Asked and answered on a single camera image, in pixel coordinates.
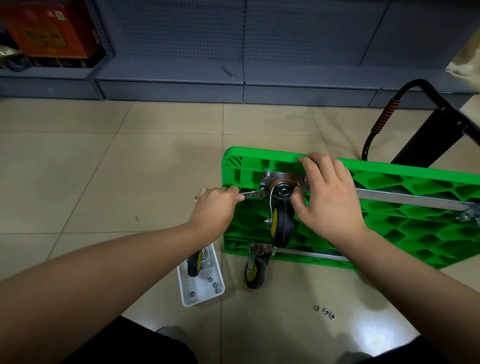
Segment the right hand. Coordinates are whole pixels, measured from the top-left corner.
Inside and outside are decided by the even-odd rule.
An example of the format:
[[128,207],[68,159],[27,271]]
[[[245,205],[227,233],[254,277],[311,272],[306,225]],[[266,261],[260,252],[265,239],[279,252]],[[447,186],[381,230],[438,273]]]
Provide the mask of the right hand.
[[310,153],[300,157],[310,185],[310,203],[305,205],[296,187],[291,202],[299,219],[330,243],[350,242],[368,231],[352,176],[335,158]]

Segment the black rubber wheel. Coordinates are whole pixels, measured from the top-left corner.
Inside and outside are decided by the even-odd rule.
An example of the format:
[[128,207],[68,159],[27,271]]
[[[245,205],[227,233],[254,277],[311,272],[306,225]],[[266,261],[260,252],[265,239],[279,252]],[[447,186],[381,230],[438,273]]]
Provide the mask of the black rubber wheel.
[[187,273],[190,277],[197,277],[200,273],[203,255],[202,251],[199,250],[187,259]]
[[270,234],[272,245],[283,248],[290,241],[295,210],[289,200],[278,200],[273,207]]
[[245,281],[247,282],[247,287],[252,290],[259,289],[262,284],[265,282],[265,273],[267,270],[267,264],[259,258],[256,257],[253,263],[253,269],[251,273],[247,273],[247,267],[245,267]]

